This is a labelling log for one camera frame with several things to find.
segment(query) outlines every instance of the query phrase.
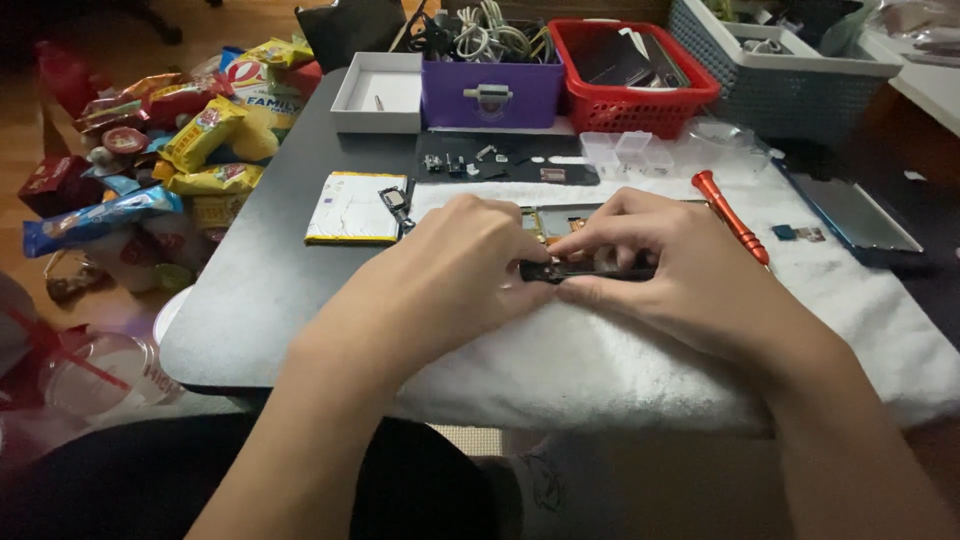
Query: leg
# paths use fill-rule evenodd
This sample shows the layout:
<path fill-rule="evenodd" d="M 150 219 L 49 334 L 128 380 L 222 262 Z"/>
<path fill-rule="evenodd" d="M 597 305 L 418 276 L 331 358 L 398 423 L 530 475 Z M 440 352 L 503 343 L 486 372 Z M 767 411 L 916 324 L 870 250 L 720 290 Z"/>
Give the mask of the leg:
<path fill-rule="evenodd" d="M 0 538 L 182 538 L 256 418 L 118 426 L 53 451 L 0 493 Z M 361 466 L 352 538 L 493 538 L 479 469 L 431 428 L 385 419 Z"/>
<path fill-rule="evenodd" d="M 183 31 L 167 24 L 167 21 L 147 5 L 148 0 L 120 0 L 116 9 L 126 12 L 129 16 L 140 19 L 160 34 L 160 39 L 167 45 L 179 45 L 183 41 Z"/>

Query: person's right hand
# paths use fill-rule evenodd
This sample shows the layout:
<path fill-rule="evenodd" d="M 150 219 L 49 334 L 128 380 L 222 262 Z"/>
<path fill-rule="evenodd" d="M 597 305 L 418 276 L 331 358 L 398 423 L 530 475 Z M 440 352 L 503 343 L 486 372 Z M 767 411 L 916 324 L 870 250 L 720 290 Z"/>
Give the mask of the person's right hand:
<path fill-rule="evenodd" d="M 621 188 L 587 225 L 548 248 L 566 256 L 616 246 L 621 268 L 649 249 L 648 282 L 583 276 L 563 281 L 562 300 L 631 315 L 694 349 L 783 375 L 792 348 L 846 343 L 808 311 L 736 240 L 706 205 Z"/>

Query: purple box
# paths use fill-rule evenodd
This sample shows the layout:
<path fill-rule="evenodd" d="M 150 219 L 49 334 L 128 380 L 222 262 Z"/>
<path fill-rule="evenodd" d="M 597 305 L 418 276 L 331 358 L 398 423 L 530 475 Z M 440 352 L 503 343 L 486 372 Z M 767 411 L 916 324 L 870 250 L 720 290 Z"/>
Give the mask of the purple box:
<path fill-rule="evenodd" d="M 564 65 L 424 60 L 420 83 L 429 127 L 549 128 Z"/>

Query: screwdriver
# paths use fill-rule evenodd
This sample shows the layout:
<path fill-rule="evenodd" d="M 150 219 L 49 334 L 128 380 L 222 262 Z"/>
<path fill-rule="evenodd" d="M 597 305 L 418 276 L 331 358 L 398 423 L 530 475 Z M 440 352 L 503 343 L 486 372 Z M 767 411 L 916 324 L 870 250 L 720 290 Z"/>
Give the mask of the screwdriver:
<path fill-rule="evenodd" d="M 707 198 L 710 205 L 723 217 L 723 220 L 727 222 L 727 226 L 733 231 L 736 239 L 743 244 L 743 247 L 747 248 L 747 251 L 754 256 L 756 261 L 769 271 L 770 267 L 768 264 L 770 264 L 770 256 L 767 255 L 767 250 L 765 250 L 763 244 L 756 239 L 756 235 L 750 229 L 747 229 L 747 226 L 733 213 L 733 209 L 730 208 L 727 199 L 724 198 L 723 193 L 720 193 L 720 188 L 717 187 L 717 184 L 713 181 L 713 172 L 700 171 L 693 175 L 691 183 L 704 194 L 704 197 Z"/>

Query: forearm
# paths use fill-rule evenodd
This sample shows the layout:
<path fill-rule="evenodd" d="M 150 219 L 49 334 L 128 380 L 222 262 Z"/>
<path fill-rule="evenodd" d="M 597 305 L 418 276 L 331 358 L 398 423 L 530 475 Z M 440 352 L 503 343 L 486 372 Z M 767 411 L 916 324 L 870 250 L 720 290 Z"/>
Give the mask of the forearm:
<path fill-rule="evenodd" d="M 955 538 L 956 522 L 846 344 L 765 391 L 799 538 Z"/>
<path fill-rule="evenodd" d="M 291 351 L 188 538 L 347 537 L 360 464 L 398 383 L 373 369 L 357 377 L 368 358 Z"/>

